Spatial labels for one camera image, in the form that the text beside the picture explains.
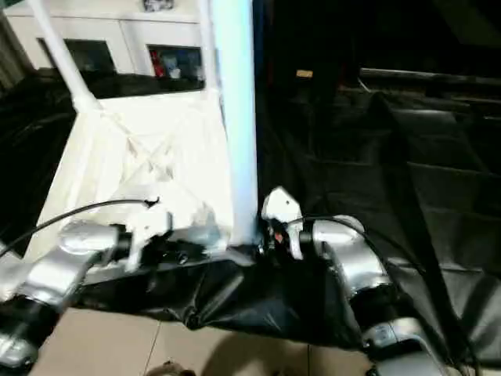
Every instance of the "beige floor tile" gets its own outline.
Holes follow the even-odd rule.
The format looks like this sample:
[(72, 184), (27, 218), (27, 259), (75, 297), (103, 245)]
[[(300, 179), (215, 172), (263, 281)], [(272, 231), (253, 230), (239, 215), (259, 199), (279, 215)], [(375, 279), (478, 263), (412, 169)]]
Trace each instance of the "beige floor tile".
[(70, 309), (30, 376), (143, 375), (159, 325), (142, 317)]
[(310, 376), (363, 376), (371, 367), (360, 352), (310, 347)]
[(197, 376), (307, 376), (308, 346), (290, 341), (181, 324), (161, 324), (148, 368), (174, 360)]

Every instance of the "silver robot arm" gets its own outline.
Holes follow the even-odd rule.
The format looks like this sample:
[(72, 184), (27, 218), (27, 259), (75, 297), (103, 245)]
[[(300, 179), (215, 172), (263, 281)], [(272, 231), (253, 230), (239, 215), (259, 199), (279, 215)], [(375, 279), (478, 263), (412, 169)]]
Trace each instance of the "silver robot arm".
[(366, 243), (362, 224), (348, 216), (339, 222), (317, 220), (303, 230), (301, 246), (330, 262), (330, 269), (362, 332), (364, 348), (375, 363), (371, 376), (445, 376), (445, 368), (408, 302)]
[(7, 254), (0, 268), (0, 368), (29, 369), (38, 349), (72, 303), (86, 273), (129, 251), (132, 235), (119, 226), (75, 222), (32, 264)]
[(368, 375), (449, 375), (408, 297), (391, 281), (357, 219), (339, 215), (304, 221), (299, 204), (281, 187), (266, 198), (261, 215), (268, 221), (266, 249), (285, 248), (294, 259), (321, 258), (330, 266), (374, 362)]

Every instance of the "black tarp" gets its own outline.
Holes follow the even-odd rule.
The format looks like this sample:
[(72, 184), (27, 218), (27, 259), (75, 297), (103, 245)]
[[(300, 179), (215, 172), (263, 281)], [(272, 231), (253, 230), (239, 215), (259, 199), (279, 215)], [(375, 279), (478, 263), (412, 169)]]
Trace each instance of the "black tarp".
[[(165, 91), (153, 78), (110, 76), (88, 83), (98, 97)], [(2, 228), (18, 219), (10, 237), (34, 224), (74, 116), (55, 78), (31, 78), (13, 94), (0, 102), (8, 115), (2, 117), (2, 152), (11, 164), (2, 161), (4, 171), (19, 171), (15, 182), (2, 185), (10, 208)], [(345, 91), (321, 108), (300, 95), (259, 93), (257, 110), (260, 202), (281, 185), (304, 214), (353, 215), (369, 235), (391, 238), (421, 265), (432, 266), (436, 256), (482, 364), (501, 367), (498, 108)], [(11, 129), (31, 131), (26, 138), (9, 138)], [(49, 131), (49, 140), (38, 137)], [(38, 148), (23, 148), (29, 145)], [(16, 170), (17, 150), (31, 163)], [(373, 241), (440, 338), (437, 302), (423, 279), (401, 250), (381, 237)], [(191, 328), (211, 325), (346, 349), (358, 345), (334, 279), (320, 264), (264, 262), (241, 269), (220, 262), (151, 273), (87, 287), (78, 305), (180, 320)]]

